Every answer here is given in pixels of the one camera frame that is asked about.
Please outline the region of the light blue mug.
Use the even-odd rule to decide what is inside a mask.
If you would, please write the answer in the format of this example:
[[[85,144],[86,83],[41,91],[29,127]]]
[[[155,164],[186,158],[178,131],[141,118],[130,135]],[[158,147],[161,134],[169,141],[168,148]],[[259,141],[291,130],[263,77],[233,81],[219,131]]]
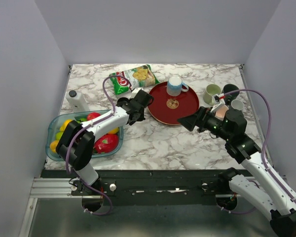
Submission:
[[[178,96],[181,92],[188,92],[189,87],[180,77],[172,76],[167,81],[166,92],[170,96]]]

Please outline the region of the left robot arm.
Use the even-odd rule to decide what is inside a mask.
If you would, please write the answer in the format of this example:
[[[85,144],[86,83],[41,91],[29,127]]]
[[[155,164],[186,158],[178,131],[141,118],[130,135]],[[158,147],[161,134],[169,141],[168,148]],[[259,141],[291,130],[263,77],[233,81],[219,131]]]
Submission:
[[[90,164],[96,141],[114,128],[144,121],[145,108],[153,101],[153,96],[140,89],[130,99],[120,98],[107,113],[82,123],[74,120],[66,126],[56,153],[65,161],[67,172],[74,171],[83,182],[87,194],[94,195],[100,189],[100,176]]]

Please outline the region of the dark teal mug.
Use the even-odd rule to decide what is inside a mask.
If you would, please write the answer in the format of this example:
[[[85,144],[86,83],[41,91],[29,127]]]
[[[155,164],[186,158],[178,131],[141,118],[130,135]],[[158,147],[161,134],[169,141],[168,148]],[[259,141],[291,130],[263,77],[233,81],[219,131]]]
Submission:
[[[239,90],[239,88],[236,85],[226,84],[222,89],[222,93],[226,94],[228,92],[236,91],[236,90]],[[240,92],[238,91],[238,92],[234,92],[232,94],[225,96],[225,98],[224,98],[225,104],[230,105],[230,103],[238,97],[239,93]]]

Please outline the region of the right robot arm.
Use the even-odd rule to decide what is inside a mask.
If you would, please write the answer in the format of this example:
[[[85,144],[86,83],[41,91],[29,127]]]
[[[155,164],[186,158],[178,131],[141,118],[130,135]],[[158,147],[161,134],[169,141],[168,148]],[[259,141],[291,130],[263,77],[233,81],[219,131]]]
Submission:
[[[178,122],[189,131],[197,127],[198,132],[207,130],[225,140],[227,153],[260,185],[256,187],[238,170],[229,168],[219,175],[220,192],[232,191],[245,198],[267,218],[277,236],[296,237],[296,192],[262,157],[260,147],[245,133],[247,121],[240,110],[229,109],[220,120],[209,108],[200,107]]]

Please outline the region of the grey-blue textured mug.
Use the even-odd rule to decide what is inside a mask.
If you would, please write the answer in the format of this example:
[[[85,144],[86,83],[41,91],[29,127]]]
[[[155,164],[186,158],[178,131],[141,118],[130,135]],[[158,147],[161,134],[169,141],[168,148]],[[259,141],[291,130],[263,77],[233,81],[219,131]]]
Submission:
[[[242,111],[244,109],[244,103],[241,100],[232,100],[230,103],[231,108]]]

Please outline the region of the light green mug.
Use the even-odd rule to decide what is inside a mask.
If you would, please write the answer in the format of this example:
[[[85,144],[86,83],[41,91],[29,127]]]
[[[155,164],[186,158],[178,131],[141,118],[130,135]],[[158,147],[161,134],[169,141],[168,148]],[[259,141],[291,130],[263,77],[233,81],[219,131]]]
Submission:
[[[206,87],[205,92],[203,94],[203,100],[206,104],[213,106],[215,104],[215,100],[213,98],[214,95],[220,94],[222,89],[216,84],[210,84]]]

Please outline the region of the pink mug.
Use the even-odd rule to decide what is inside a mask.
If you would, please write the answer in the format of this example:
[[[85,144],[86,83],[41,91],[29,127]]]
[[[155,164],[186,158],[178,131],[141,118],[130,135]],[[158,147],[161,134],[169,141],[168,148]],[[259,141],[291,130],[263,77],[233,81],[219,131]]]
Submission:
[[[225,113],[229,110],[229,107],[226,106],[226,105],[223,105],[222,107],[220,107],[216,113],[215,113],[215,117],[220,119],[220,120],[223,120],[224,119],[224,116],[225,116]]]

